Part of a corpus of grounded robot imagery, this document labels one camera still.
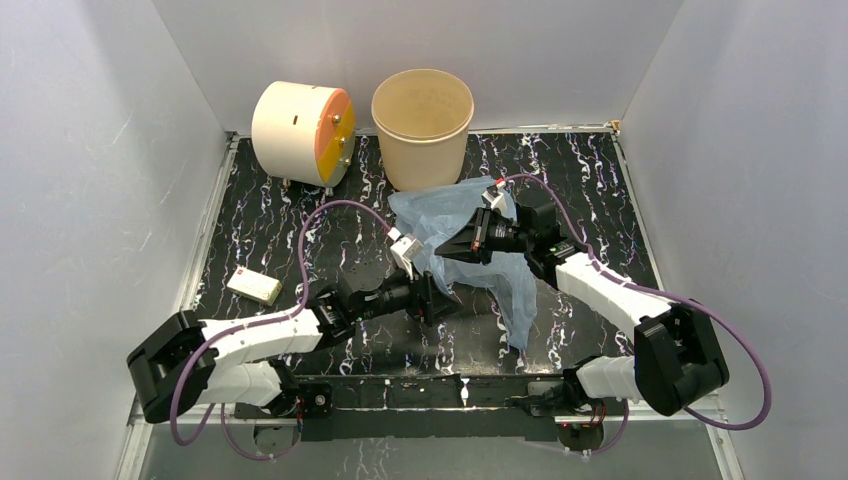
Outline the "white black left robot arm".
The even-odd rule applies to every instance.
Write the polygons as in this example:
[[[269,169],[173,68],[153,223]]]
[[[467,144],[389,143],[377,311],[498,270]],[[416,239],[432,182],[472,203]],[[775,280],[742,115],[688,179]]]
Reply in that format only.
[[[303,309],[231,320],[173,314],[131,351],[127,366],[143,416],[166,422],[198,404],[250,404],[275,416],[294,411],[299,388],[279,356],[329,349],[366,320],[404,311],[432,325],[450,305],[431,274],[397,270],[373,290],[345,281],[314,293]]]

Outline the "beige round trash bin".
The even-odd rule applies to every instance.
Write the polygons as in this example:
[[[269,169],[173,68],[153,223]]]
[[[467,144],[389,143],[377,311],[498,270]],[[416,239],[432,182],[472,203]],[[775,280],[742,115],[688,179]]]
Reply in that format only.
[[[457,182],[475,111],[469,87],[436,69],[392,75],[375,90],[371,114],[382,166],[398,191]]]

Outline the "translucent blue plastic trash bag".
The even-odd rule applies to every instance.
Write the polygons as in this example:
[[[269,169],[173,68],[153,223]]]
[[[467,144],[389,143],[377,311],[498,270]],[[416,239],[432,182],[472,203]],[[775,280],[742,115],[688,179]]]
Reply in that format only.
[[[506,342],[523,350],[537,315],[537,280],[521,250],[489,247],[496,243],[494,236],[516,218],[512,197],[503,196],[502,209],[492,212],[486,233],[475,226],[475,218],[487,206],[483,195],[494,184],[490,176],[476,177],[449,186],[396,192],[388,203],[397,228],[423,244],[414,257],[415,267],[431,273],[445,294],[452,292],[455,283],[490,291],[504,318]]]

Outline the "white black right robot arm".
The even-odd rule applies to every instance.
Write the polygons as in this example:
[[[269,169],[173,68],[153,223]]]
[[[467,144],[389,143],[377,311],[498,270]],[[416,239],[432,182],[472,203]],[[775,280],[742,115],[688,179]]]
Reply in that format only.
[[[436,255],[490,263],[497,252],[520,254],[531,272],[588,305],[631,341],[630,356],[598,356],[563,372],[565,407],[590,413],[602,399],[644,400],[671,416],[726,385],[729,370],[709,316],[679,301],[638,291],[615,273],[599,272],[586,246],[565,234],[555,207],[518,206],[516,219],[478,207],[439,245]]]

